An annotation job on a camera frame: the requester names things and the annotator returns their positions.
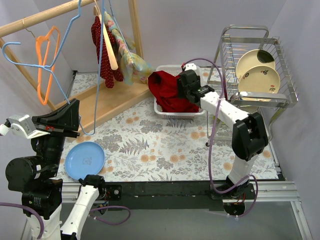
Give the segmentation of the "red dress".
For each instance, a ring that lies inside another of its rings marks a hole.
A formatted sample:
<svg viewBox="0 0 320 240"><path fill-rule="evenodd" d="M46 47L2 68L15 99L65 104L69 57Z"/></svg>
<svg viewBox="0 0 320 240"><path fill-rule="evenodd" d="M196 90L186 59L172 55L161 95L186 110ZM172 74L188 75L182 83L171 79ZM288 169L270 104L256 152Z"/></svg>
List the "red dress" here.
<svg viewBox="0 0 320 240"><path fill-rule="evenodd" d="M148 88L165 113L197 113L199 107L187 99L178 98L177 76L154 71L148 77Z"/></svg>

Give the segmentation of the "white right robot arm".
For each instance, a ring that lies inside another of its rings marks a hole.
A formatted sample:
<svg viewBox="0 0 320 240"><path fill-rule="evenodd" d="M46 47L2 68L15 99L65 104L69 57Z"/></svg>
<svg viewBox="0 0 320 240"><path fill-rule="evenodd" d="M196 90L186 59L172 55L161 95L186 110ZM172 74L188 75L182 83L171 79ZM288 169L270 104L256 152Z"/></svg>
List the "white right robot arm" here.
<svg viewBox="0 0 320 240"><path fill-rule="evenodd" d="M243 111L219 95L212 87L201 85L194 70L185 70L177 77L178 96L214 114L232 130L231 147L235 154L230 173L224 184L211 190L237 199L245 192L251 170L258 155L269 144L263 117L258 112Z"/></svg>

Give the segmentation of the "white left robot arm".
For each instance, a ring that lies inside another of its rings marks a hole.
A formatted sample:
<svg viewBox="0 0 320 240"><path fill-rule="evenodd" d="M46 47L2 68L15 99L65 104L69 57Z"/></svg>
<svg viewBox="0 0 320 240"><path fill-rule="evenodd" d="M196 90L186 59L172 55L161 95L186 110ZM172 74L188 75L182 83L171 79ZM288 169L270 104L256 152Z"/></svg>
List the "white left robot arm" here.
<svg viewBox="0 0 320 240"><path fill-rule="evenodd" d="M56 179L67 137L80 134L80 101L72 99L51 113L39 116L13 115L0 126L1 136L9 131L30 140L34 156L17 157L5 169L10 191L22 194L21 208L34 240L79 240L95 200L106 196L104 178L88 174L80 178L76 203L65 223L60 221L63 180Z"/></svg>

